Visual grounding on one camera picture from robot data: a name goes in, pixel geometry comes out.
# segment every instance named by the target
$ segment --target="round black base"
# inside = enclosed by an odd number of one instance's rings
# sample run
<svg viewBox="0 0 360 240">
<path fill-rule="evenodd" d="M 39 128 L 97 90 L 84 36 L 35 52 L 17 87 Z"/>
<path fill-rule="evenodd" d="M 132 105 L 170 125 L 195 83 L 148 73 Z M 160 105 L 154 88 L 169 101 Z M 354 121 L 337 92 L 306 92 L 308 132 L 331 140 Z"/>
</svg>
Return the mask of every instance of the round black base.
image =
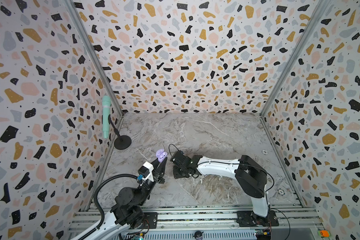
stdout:
<svg viewBox="0 0 360 240">
<path fill-rule="evenodd" d="M 124 150 L 128 148 L 132 143 L 132 140 L 127 135 L 120 136 L 115 140 L 115 149 Z"/>
</svg>

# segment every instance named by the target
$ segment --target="white arm segment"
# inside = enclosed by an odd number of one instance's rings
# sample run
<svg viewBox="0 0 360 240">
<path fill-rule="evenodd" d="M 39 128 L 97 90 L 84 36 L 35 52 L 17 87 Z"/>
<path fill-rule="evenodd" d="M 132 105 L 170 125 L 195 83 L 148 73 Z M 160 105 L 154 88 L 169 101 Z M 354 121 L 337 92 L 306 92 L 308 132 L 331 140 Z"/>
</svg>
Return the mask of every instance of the white arm segment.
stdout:
<svg viewBox="0 0 360 240">
<path fill-rule="evenodd" d="M 213 159 L 203 156 L 198 162 L 197 170 L 203 174 L 212 174 L 230 177 L 236 180 L 235 170 L 239 167 L 239 159 L 232 160 L 223 160 L 223 159 Z M 251 197 L 253 212 L 259 216 L 267 217 L 268 215 L 268 203 L 266 196 L 258 199 Z"/>
<path fill-rule="evenodd" d="M 130 228 L 129 224 L 115 224 L 116 217 L 115 214 L 111 212 L 107 212 L 104 223 L 101 226 L 100 229 L 96 229 L 95 232 L 93 232 L 91 235 L 85 238 L 85 240 L 108 240 L 115 236 L 117 236 L 119 233 L 124 232 Z M 93 224 L 91 227 L 84 230 L 84 232 L 80 233 L 76 237 L 72 238 L 72 240 L 78 240 L 82 236 L 84 236 L 87 232 L 91 231 L 93 228 L 96 228 L 96 226 L 99 224 L 100 220 L 97 221 L 95 224 Z"/>
</svg>

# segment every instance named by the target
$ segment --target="marble floor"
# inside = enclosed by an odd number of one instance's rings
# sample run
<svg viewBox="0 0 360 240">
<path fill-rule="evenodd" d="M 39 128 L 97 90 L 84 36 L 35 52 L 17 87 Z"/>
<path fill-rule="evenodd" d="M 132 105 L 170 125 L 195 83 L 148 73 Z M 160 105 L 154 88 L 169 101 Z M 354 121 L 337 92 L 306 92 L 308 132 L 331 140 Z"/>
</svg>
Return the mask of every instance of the marble floor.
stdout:
<svg viewBox="0 0 360 240">
<path fill-rule="evenodd" d="M 131 137 L 132 145 L 125 150 L 113 150 L 104 180 L 116 174 L 138 175 L 137 170 L 145 161 L 156 159 L 155 152 L 173 143 L 185 155 L 204 155 L 216 159 L 235 159 L 248 155 L 268 171 L 275 180 L 269 190 L 271 204 L 298 204 L 287 178 L 276 158 L 267 135 L 259 120 L 252 113 L 224 114 L 158 114 L 127 113 L 124 116 L 122 135 Z M 251 199 L 234 179 L 216 175 L 197 179 L 174 179 L 173 164 L 167 162 L 165 184 L 157 184 L 149 206 L 196 206 L 196 205 L 251 205 Z M 268 186 L 272 180 L 268 177 Z M 114 205 L 114 198 L 123 187 L 137 187 L 134 179 L 116 179 L 105 185 L 99 193 L 103 207 Z M 284 190 L 280 195 L 278 189 Z"/>
</svg>

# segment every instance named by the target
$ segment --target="terrazzo patterned panel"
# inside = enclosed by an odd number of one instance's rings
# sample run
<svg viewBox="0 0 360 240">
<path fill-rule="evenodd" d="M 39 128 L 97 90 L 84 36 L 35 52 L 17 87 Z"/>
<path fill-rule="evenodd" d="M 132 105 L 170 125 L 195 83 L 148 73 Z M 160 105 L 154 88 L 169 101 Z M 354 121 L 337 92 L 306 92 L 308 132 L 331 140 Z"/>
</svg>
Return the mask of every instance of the terrazzo patterned panel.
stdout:
<svg viewBox="0 0 360 240">
<path fill-rule="evenodd" d="M 360 0 L 337 1 L 265 120 L 331 239 L 360 239 Z"/>
<path fill-rule="evenodd" d="M 0 1 L 1 240 L 67 236 L 109 149 L 104 94 L 61 3 Z"/>
<path fill-rule="evenodd" d="M 318 1 L 74 2 L 125 113 L 255 113 Z"/>
</svg>

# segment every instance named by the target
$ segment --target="orange object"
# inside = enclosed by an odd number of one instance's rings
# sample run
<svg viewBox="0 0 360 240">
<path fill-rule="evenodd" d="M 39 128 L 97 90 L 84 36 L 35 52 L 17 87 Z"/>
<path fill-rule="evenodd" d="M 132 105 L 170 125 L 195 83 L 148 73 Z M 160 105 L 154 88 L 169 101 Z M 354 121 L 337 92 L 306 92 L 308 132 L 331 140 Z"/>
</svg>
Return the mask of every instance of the orange object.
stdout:
<svg viewBox="0 0 360 240">
<path fill-rule="evenodd" d="M 321 237 L 329 237 L 329 232 L 326 230 L 321 230 L 320 235 L 321 235 Z"/>
</svg>

